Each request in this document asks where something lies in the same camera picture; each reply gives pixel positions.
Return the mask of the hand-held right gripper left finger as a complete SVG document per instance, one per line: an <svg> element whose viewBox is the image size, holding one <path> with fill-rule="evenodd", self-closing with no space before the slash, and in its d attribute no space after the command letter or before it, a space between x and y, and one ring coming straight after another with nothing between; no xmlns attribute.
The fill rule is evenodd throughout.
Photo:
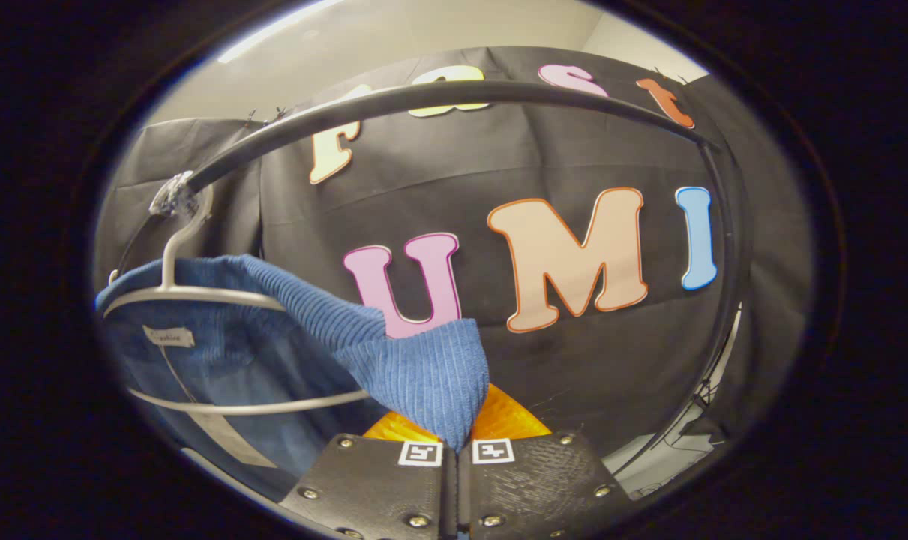
<svg viewBox="0 0 908 540"><path fill-rule="evenodd" d="M351 540L458 540L457 454L386 413L331 439L279 505Z"/></svg>

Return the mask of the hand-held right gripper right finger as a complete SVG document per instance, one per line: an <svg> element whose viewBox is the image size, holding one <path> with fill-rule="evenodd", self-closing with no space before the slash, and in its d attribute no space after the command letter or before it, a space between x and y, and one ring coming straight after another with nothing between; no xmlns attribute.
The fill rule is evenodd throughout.
<svg viewBox="0 0 908 540"><path fill-rule="evenodd" d="M634 510L574 428L550 430L489 386L457 461L458 540L592 540Z"/></svg>

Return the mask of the blue corduroy jacket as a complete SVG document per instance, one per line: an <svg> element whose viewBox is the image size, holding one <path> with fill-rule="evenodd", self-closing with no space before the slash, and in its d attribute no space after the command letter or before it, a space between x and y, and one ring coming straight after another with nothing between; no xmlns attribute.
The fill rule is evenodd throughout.
<svg viewBox="0 0 908 540"><path fill-rule="evenodd" d="M211 406L265 406L368 397L312 410L209 415L146 404L146 416L183 447L262 495L282 499L327 444L359 434L386 412L407 417L460 450L487 396L489 375L474 320L391 337L385 315L345 301L248 255L180 259L180 286L240 290L280 310L212 301L138 301L122 295L161 283L161 261L135 268L94 299L122 382L149 397Z"/></svg>

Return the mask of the white hanger with taped hook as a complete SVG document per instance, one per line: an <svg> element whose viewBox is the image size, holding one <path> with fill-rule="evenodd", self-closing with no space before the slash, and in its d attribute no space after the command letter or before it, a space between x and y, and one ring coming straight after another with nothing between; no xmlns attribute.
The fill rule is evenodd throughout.
<svg viewBox="0 0 908 540"><path fill-rule="evenodd" d="M149 206L149 213L153 218L161 216L184 216L190 213L190 220L182 229L173 233L163 247L161 259L161 283L159 286L136 289L119 296L105 308L104 316L111 314L122 305L155 301L192 301L200 303L221 303L231 305L248 305L248 307L264 308L264 310L283 312L285 308L275 298L255 292L224 289L209 286L179 286L175 281L175 264L180 247L190 237L196 235L203 224L211 217L211 202L213 202L213 188L204 187L194 191L187 187L187 182L192 178L193 171L186 171L175 175L162 188L159 189ZM316 408L341 406L351 402L367 399L370 395L365 390L355 390L326 397L310 397L305 400L293 402L264 403L264 404L220 404L190 402L170 402L158 397L152 397L135 389L129 392L155 406L180 411L180 413L204 415L271 415L280 413L300 413Z"/></svg>

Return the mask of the black backdrop cloth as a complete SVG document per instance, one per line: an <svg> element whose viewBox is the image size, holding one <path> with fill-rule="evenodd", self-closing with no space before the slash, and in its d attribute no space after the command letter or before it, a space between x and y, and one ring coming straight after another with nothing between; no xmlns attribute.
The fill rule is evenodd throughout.
<svg viewBox="0 0 908 540"><path fill-rule="evenodd" d="M559 68L582 68L609 96L661 111L646 85L670 90L694 132L729 150L751 215L751 315L734 340L721 426L752 422L783 379L809 314L813 236L799 171L742 96L723 79L693 82L592 55L543 47L491 46L398 59L317 90L303 112L362 83L398 88L448 66L477 68L488 81L543 83ZM338 143L351 160L311 185L312 143L255 158L214 185L213 219L183 257L248 254L345 300L371 300L391 315L439 320L451 301L478 324L496 389L552 428L581 428L602 452L650 437L674 413L709 361L721 278L685 289L687 240L674 192L710 188L691 141L659 127L571 107L492 103L416 118L407 112L362 120ZM595 199L634 188L642 279L638 304L603 312L564 304L550 327L517 334L506 325L517 303L504 236L487 226L497 206L535 198L587 236Z"/></svg>

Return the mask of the black clothes rail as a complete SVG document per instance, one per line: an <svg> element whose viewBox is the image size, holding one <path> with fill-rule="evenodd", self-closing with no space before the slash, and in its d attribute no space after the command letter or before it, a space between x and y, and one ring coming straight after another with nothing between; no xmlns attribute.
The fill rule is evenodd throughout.
<svg viewBox="0 0 908 540"><path fill-rule="evenodd" d="M744 182L737 176L738 168L730 158L730 151L694 132L693 120L680 112L677 98L670 90L648 90L660 112L613 97L546 83L440 79L393 89L371 90L359 86L337 101L310 107L262 127L251 127L241 120L215 118L181 119L141 127L122 151L105 198L97 227L97 264L104 272L109 257L115 257L114 283L135 268L161 261L166 242L189 222L190 213L155 218L149 213L149 206L167 181L189 170L193 175L187 187L193 191L213 188L213 202L211 217L180 247L177 260L241 256L182 256L187 243L211 224L216 182L255 158L307 140L312 143L313 158L307 180L311 185L319 185L351 160L338 143L338 137L356 138L362 120L398 112L425 119L451 110L471 112L491 103L516 103L571 107L657 127L691 141L706 165L711 187L684 187L674 192L674 202L682 209L685 219L688 249L681 284L685 290L695 290L720 277L721 300L713 321L709 361L694 376L680 406L667 413L664 423L652 435L642 436L618 451L600 452L614 455L633 443L646 450L668 434L676 419L689 411L700 390L700 377L720 358L728 328L734 325L742 289L739 271L746 263L742 250L742 213L735 208L741 201ZM487 216L487 226L504 236L508 243L517 303L515 312L506 321L508 328L522 334L550 327L557 321L559 310L543 292L547 281L563 297L564 304L577 303L577 316L583 314L588 304L609 312L640 303L648 295L648 284L641 276L639 214L642 206L643 196L637 189L605 189L594 201L584 239L574 236L559 213L542 199L516 199L494 208ZM299 279L312 284L302 277ZM367 298L355 304L378 308L385 315L386 332L391 338L420 334L453 320L474 320L461 314L457 300L451 301L439 320L419 320L414 328L406 325L406 316L391 315Z"/></svg>

